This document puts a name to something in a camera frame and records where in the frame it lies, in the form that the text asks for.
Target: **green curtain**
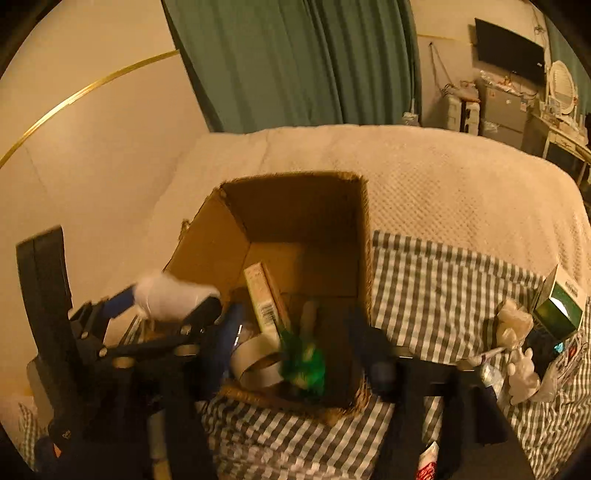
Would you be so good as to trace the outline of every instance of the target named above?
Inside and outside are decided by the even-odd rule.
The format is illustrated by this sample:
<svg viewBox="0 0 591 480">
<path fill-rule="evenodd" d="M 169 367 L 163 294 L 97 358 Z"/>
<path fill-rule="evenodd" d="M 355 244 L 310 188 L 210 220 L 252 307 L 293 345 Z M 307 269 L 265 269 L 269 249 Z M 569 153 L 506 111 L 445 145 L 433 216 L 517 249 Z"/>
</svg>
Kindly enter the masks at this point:
<svg viewBox="0 0 591 480">
<path fill-rule="evenodd" d="M 163 5 L 215 131 L 396 124 L 420 92 L 408 0 Z"/>
<path fill-rule="evenodd" d="M 579 58 L 573 52 L 569 43 L 562 36 L 551 20 L 546 17 L 548 38 L 550 39 L 550 55 L 552 61 L 562 60 L 568 67 L 574 83 L 579 89 L 579 108 L 577 116 L 591 112 L 591 79 L 581 64 Z"/>
</svg>

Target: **television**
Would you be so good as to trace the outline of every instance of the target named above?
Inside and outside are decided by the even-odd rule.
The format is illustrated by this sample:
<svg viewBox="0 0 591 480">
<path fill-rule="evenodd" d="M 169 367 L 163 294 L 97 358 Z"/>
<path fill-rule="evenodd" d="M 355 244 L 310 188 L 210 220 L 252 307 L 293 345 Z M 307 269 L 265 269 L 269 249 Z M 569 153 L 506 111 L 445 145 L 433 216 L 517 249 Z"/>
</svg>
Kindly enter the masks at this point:
<svg viewBox="0 0 591 480">
<path fill-rule="evenodd" d="M 478 60 L 515 73 L 536 85 L 545 85 L 544 49 L 506 28 L 476 21 Z"/>
</svg>

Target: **gingham tablecloth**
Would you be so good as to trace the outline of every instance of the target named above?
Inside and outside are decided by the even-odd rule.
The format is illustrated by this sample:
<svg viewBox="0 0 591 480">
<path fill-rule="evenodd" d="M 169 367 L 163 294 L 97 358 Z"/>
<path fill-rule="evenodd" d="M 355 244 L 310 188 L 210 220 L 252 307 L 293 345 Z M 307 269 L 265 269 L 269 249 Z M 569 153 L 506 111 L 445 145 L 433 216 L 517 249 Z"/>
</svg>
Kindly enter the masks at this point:
<svg viewBox="0 0 591 480">
<path fill-rule="evenodd" d="M 495 310 L 508 297 L 527 307 L 543 278 L 496 258 L 401 235 L 375 232 L 374 325 L 392 343 L 441 363 L 492 348 Z M 587 335 L 590 303 L 581 328 Z M 554 402 L 501 405 L 538 480 L 551 478 L 591 422 L 591 352 Z M 504 374 L 508 355 L 493 365 Z M 440 430 L 438 398 L 426 398 L 424 441 Z M 232 478 L 366 479 L 392 407 L 372 397 L 354 419 L 329 428 L 288 413 L 216 397 L 203 422 L 221 475 Z"/>
</svg>

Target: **small box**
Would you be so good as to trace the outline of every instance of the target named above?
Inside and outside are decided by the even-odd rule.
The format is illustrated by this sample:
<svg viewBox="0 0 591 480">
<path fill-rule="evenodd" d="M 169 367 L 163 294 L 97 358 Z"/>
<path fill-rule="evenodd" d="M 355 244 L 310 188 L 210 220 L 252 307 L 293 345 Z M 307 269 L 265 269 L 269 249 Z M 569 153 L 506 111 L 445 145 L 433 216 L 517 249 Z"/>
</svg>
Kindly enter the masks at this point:
<svg viewBox="0 0 591 480">
<path fill-rule="evenodd" d="M 314 339 L 326 362 L 325 394 L 316 404 L 247 391 L 234 380 L 221 393 L 328 424 L 360 413 L 369 395 L 344 322 L 356 304 L 370 318 L 370 253 L 366 183 L 355 174 L 267 175 L 215 189 L 184 232 L 167 271 L 215 286 L 225 305 L 241 300 L 252 308 L 243 271 L 261 262 L 272 272 L 296 331 L 306 300 L 318 302 Z"/>
<path fill-rule="evenodd" d="M 281 329 L 289 330 L 289 316 L 283 305 L 283 299 L 280 294 L 273 295 L 271 288 L 273 280 L 261 262 L 245 268 L 244 278 L 261 333 L 266 335 L 271 344 L 279 350 L 281 348 L 279 332 Z"/>
<path fill-rule="evenodd" d="M 586 302 L 585 291 L 559 264 L 538 289 L 532 315 L 560 343 L 579 329 Z"/>
</svg>

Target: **wall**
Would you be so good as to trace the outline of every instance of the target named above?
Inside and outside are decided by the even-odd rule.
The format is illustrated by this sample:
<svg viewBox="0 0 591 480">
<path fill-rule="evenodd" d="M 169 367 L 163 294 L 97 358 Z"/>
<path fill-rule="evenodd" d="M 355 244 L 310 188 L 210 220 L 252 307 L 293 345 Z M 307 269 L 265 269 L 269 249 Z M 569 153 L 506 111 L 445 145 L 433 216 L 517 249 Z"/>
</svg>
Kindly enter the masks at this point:
<svg viewBox="0 0 591 480">
<path fill-rule="evenodd" d="M 478 61 L 473 44 L 476 43 L 474 19 L 500 25 L 529 40 L 545 46 L 546 62 L 550 60 L 547 33 L 536 33 L 538 23 L 545 28 L 544 15 L 527 0 L 411 0 L 418 35 L 423 87 L 423 124 L 426 127 L 442 127 L 443 115 L 440 87 L 449 82 L 437 56 L 435 56 L 436 85 L 429 44 L 437 47 L 441 59 L 454 84 L 460 80 L 474 80 L 480 70 L 486 70 L 499 79 L 508 72 Z M 512 80 L 523 92 L 533 93 L 536 87 L 523 80 Z"/>
<path fill-rule="evenodd" d="M 160 0 L 62 0 L 0 78 L 0 157 L 73 93 L 170 50 Z"/>
<path fill-rule="evenodd" d="M 0 79 L 0 157 L 72 93 L 170 50 L 158 0 L 63 0 Z M 74 308 L 116 293 L 125 287 L 114 274 L 119 263 L 143 237 L 178 159 L 206 133 L 175 54 L 60 110 L 0 168 L 0 396 L 28 391 L 25 367 L 36 354 L 16 244 L 62 225 Z"/>
</svg>

